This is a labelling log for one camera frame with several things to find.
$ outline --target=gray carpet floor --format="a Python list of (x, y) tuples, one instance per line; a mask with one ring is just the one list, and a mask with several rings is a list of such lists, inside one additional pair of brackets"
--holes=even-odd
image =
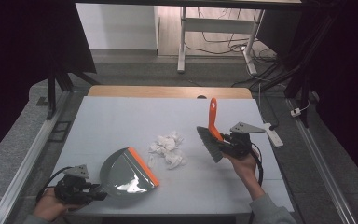
[[(186, 63), (186, 72), (179, 75), (176, 73), (175, 59), (156, 59), (149, 56), (142, 59), (130, 56), (129, 58), (131, 60), (127, 61), (120, 58), (119, 63), (110, 63), (109, 59), (100, 62), (97, 60), (98, 75), (90, 76), (103, 84), (149, 86), (230, 87), (238, 81), (250, 79), (246, 75), (243, 59), (216, 61), (216, 59), (190, 58)], [(257, 69), (263, 71), (268, 66), (268, 64), (258, 64)], [(65, 110), (57, 124), (57, 129), (68, 127), (67, 132), (76, 117), (83, 96), (87, 95), (90, 88), (90, 84), (83, 80), (75, 76), (71, 76), (71, 78), (76, 87), (70, 93), (70, 100), (65, 105)], [(236, 87), (249, 87), (252, 83), (253, 81), (248, 81), (236, 85)], [(283, 97), (282, 90), (282, 86), (277, 86), (258, 97), (257, 88), (255, 88), (253, 96), (257, 101), (260, 99), (260, 111), (264, 119), (271, 123), (279, 122), (276, 131), (283, 140), (284, 147), (274, 148), (274, 153), (295, 208), (293, 216), (297, 223), (342, 223), (310, 152), (299, 133), (296, 122), (290, 116), (287, 99)], [(0, 144), (0, 200), (46, 118), (47, 106), (40, 102), (47, 95), (46, 81), (35, 84), (30, 89), (29, 104), (24, 108), (11, 131)], [(293, 104), (297, 103), (296, 99), (291, 101)], [(321, 122), (315, 112), (315, 105), (316, 102), (311, 101), (309, 108), (310, 130), (358, 221), (358, 169), (334, 135)], [(7, 223), (22, 223), (26, 215), (32, 212), (35, 195), (50, 177), (62, 150), (67, 132), (50, 135), (49, 141), (36, 162), (36, 167), (30, 174), (30, 178)], [(71, 223), (167, 222), (161, 218), (152, 217), (150, 219), (139, 219), (68, 216), (67, 218)], [(186, 223), (246, 223), (247, 218), (247, 216), (234, 219), (232, 217), (204, 217), (203, 219), (190, 217), (189, 219), (177, 218), (176, 220)], [(65, 221), (59, 218), (56, 223), (65, 223)]]

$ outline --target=white wall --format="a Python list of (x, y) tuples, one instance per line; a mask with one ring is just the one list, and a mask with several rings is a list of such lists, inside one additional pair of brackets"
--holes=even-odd
[(76, 4), (76, 7), (90, 49), (157, 49), (155, 7), (107, 4)]

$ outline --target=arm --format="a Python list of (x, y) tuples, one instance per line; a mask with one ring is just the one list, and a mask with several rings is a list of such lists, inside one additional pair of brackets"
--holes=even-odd
[(25, 219), (24, 224), (49, 223), (54, 221), (57, 217), (64, 215), (68, 209), (77, 209), (81, 206), (82, 205), (62, 203), (55, 197), (54, 189), (48, 189), (37, 203), (33, 214)]
[(223, 154), (228, 158), (235, 170), (235, 173), (240, 177), (245, 187), (248, 189), (252, 197), (250, 206), (255, 213), (255, 219), (258, 223), (273, 224), (273, 223), (296, 223), (289, 211), (285, 207), (278, 207), (261, 188), (255, 177), (256, 162), (252, 155), (248, 155), (242, 160), (237, 160)]

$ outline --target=black curtain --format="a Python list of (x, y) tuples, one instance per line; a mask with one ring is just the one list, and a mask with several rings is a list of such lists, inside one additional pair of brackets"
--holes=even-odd
[(93, 72), (75, 3), (0, 1), (0, 142), (49, 73)]
[(310, 85), (320, 96), (317, 111), (358, 166), (358, 1), (346, 2), (312, 68)]

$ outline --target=hand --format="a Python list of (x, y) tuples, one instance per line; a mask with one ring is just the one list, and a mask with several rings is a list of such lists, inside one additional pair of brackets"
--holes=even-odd
[(235, 159), (225, 153), (223, 153), (223, 157), (228, 158), (231, 161), (235, 173), (237, 173), (245, 187), (249, 190), (253, 200), (265, 194), (255, 177), (255, 167), (257, 163), (255, 162), (255, 158), (253, 158), (250, 153), (241, 160)]
[(62, 203), (55, 197), (54, 188), (49, 188), (37, 203), (34, 209), (34, 216), (51, 222), (65, 214), (68, 209), (78, 209), (82, 206), (83, 205)]

